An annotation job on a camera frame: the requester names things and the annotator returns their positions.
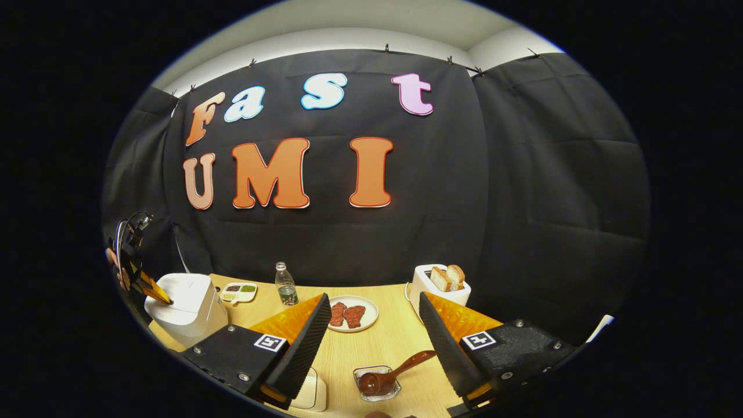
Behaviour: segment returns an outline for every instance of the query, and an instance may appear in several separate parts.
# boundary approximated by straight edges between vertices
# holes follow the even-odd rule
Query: steak
[[[345,311],[345,305],[343,303],[336,303],[330,308],[332,316],[330,317],[330,325],[333,327],[340,327],[343,325],[343,311]]]
[[[364,306],[351,306],[343,311],[343,317],[348,322],[348,328],[361,327],[361,317],[364,316],[366,308]]]

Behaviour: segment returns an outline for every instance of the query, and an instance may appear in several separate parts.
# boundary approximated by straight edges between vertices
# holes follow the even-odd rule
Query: orange letter
[[[306,208],[310,198],[305,195],[302,183],[302,162],[310,141],[304,138],[289,138],[281,141],[266,165],[255,144],[242,144],[233,148],[237,160],[237,196],[233,206],[250,209],[256,200],[250,195],[250,186],[256,193],[261,206],[268,205],[273,186],[279,183],[279,190],[273,204],[281,209]]]
[[[224,91],[196,106],[196,109],[193,109],[193,123],[191,123],[191,133],[186,138],[186,147],[206,135],[207,131],[204,129],[204,125],[212,123],[214,111],[217,109],[216,105],[222,103],[223,100]]]
[[[214,152],[201,156],[201,169],[204,171],[204,194],[199,196],[196,191],[196,158],[189,158],[184,161],[184,171],[186,172],[186,195],[191,206],[196,209],[206,210],[212,205],[214,200],[214,186],[212,184],[212,164],[217,156]]]
[[[384,138],[356,138],[351,141],[356,151],[356,193],[348,201],[357,208],[381,208],[392,201],[384,191],[384,166],[392,141]]]

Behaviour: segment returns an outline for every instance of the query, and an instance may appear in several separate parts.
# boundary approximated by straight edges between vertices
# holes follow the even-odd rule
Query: white toaster
[[[425,266],[418,266],[415,268],[415,272],[413,273],[412,283],[405,286],[405,298],[410,301],[411,305],[413,305],[413,309],[415,309],[415,313],[418,315],[419,319],[421,314],[419,312],[418,304],[420,302],[421,292],[433,293],[436,296],[451,300],[454,303],[459,303],[462,306],[467,305],[467,299],[470,298],[470,292],[472,289],[470,288],[470,285],[467,284],[466,280],[464,281],[464,289],[462,290],[452,290],[451,292],[442,292],[441,290],[438,290],[438,287],[436,287],[430,279],[431,271],[434,267],[439,267],[443,271],[447,270],[447,267],[442,264],[426,264]]]

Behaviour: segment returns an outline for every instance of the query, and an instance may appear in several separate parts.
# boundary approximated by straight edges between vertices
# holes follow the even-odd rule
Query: decorative letter
[[[233,105],[224,113],[225,122],[234,122],[239,118],[251,119],[263,110],[261,100],[266,89],[261,86],[250,87],[233,97]]]
[[[233,148],[233,157],[237,161],[237,196],[233,206],[238,209],[250,209],[256,200],[250,195],[250,186],[261,206],[267,206],[273,186],[279,183],[279,190],[273,198],[273,204],[281,209],[306,208],[310,198],[305,195],[302,183],[302,163],[310,141],[304,138],[283,140],[266,165],[263,156],[255,144],[242,144]]]
[[[204,137],[207,133],[204,129],[204,125],[212,123],[214,111],[217,109],[216,105],[222,103],[223,100],[224,92],[221,92],[196,106],[196,109],[193,109],[193,123],[191,123],[191,133],[188,135],[188,138],[186,138],[186,147]]]
[[[392,201],[384,191],[384,166],[392,141],[384,138],[356,138],[351,141],[356,151],[356,193],[348,201],[357,208],[381,208]]]
[[[343,89],[348,80],[345,75],[318,74],[305,81],[306,94],[299,101],[305,109],[330,109],[343,100]]]
[[[199,196],[196,191],[196,158],[184,161],[184,172],[186,172],[186,195],[191,206],[196,209],[206,210],[214,200],[214,185],[212,184],[212,164],[217,156],[214,152],[201,156],[201,169],[204,171],[204,194]]]
[[[431,85],[421,81],[418,74],[398,75],[392,78],[392,84],[400,85],[400,105],[414,115],[425,116],[433,112],[431,103],[423,103],[421,90],[431,91]]]

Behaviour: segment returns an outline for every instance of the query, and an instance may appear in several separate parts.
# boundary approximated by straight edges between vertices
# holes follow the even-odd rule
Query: white wall
[[[537,54],[564,53],[563,50],[531,30],[518,26],[492,35],[473,46],[468,54],[478,67],[487,70],[505,62],[533,55],[527,48]]]
[[[160,87],[155,87],[180,97],[195,84],[205,82],[243,68],[254,58],[257,62],[271,60],[303,52],[328,49],[384,49],[389,43],[390,51],[409,52],[425,55],[445,61],[451,56],[452,61],[470,68],[492,68],[504,62],[531,55],[531,48],[537,54],[562,52],[557,46],[527,28],[517,27],[496,33],[472,47],[469,51],[437,42],[420,36],[391,30],[368,28],[329,28],[304,30],[287,33],[253,42],[240,48],[228,51],[207,61],[178,79]]]
[[[407,33],[367,28],[315,29],[287,33],[233,49],[188,71],[160,89],[167,93],[177,89],[175,96],[180,97],[190,90],[192,84],[199,86],[222,74],[243,68],[250,64],[252,58],[261,62],[286,55],[328,49],[383,50],[384,45],[388,43],[390,51],[425,55],[443,61],[451,56],[452,61],[458,64],[468,67],[475,65],[466,51]]]

